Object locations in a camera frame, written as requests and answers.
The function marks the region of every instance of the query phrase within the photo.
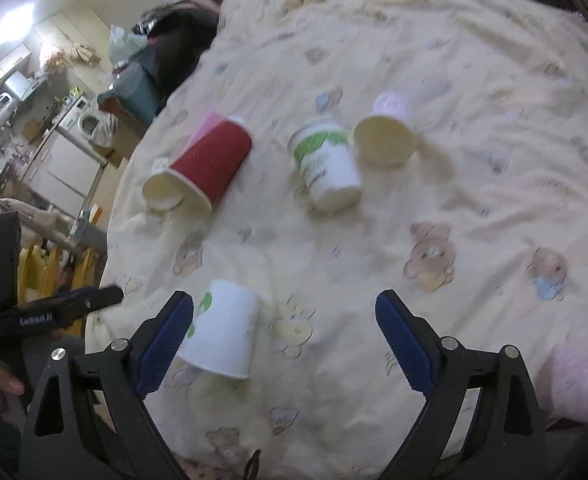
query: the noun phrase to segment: washing machine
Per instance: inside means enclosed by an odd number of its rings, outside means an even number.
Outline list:
[[[90,101],[85,95],[81,95],[72,104],[56,129],[81,150],[105,166],[107,159],[99,155],[90,143],[93,129],[105,117],[106,113],[98,110],[96,99]]]

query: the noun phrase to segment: screw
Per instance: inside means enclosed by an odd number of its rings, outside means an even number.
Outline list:
[[[127,348],[128,344],[129,341],[127,339],[124,337],[119,337],[118,339],[114,339],[110,346],[113,351],[122,352],[125,348]]]
[[[52,359],[54,361],[59,361],[64,357],[65,354],[67,354],[67,352],[64,350],[64,348],[57,348],[52,352]]]
[[[516,346],[507,345],[505,347],[505,355],[507,357],[511,357],[512,359],[516,359],[519,356],[519,349]]]
[[[441,339],[440,344],[442,344],[443,348],[447,350],[456,350],[458,348],[458,341],[450,336],[446,336]]]

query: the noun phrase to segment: plastic bag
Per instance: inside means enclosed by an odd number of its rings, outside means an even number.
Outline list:
[[[107,45],[109,62],[115,65],[140,52],[147,46],[147,37],[127,32],[124,28],[116,25],[111,26],[111,35]]]
[[[40,50],[40,70],[47,75],[62,72],[64,69],[64,52],[55,46],[44,45]]]

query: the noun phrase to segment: paper cup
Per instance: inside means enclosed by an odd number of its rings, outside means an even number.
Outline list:
[[[292,135],[288,149],[318,209],[334,212],[360,200],[359,170],[339,123],[329,118],[309,121]]]
[[[185,145],[185,149],[183,151],[188,150],[194,144],[199,142],[200,139],[202,139],[206,134],[211,132],[216,126],[218,126],[218,124],[222,123],[224,120],[224,115],[221,115],[217,112],[208,113],[205,117],[205,120],[200,125],[199,129],[197,129],[196,133],[193,134],[187,141],[187,144]]]
[[[234,379],[250,376],[261,298],[237,283],[210,283],[177,355],[183,361]]]
[[[142,197],[147,205],[157,211],[169,211],[183,200],[183,190],[165,171],[171,166],[171,158],[161,156],[152,162],[147,179],[142,184]]]
[[[378,96],[369,113],[354,128],[359,155],[377,166],[399,166],[416,150],[416,139],[406,123],[407,101],[401,94]]]
[[[228,117],[198,140],[165,170],[192,208],[211,210],[224,195],[251,150],[245,123]]]

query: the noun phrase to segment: red paper cup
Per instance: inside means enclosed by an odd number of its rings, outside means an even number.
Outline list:
[[[222,123],[226,117],[219,114],[216,111],[211,111],[205,117],[203,123],[199,126],[196,133],[189,137],[187,144],[185,145],[185,151],[189,150],[194,144],[199,142],[206,134],[211,132],[218,124]]]
[[[165,173],[183,184],[190,205],[211,210],[250,150],[251,137],[243,121],[228,117],[190,143]]]

